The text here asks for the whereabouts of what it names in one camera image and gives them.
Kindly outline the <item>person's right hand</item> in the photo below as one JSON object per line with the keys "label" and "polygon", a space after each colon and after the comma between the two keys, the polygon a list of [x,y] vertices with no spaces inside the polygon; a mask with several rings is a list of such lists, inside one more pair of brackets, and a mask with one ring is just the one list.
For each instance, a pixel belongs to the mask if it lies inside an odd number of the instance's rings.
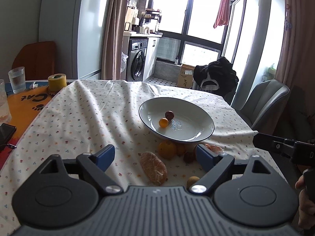
{"label": "person's right hand", "polygon": [[303,176],[301,176],[295,183],[295,189],[301,190],[299,193],[298,226],[302,229],[308,230],[315,224],[314,219],[315,205],[308,198]]}

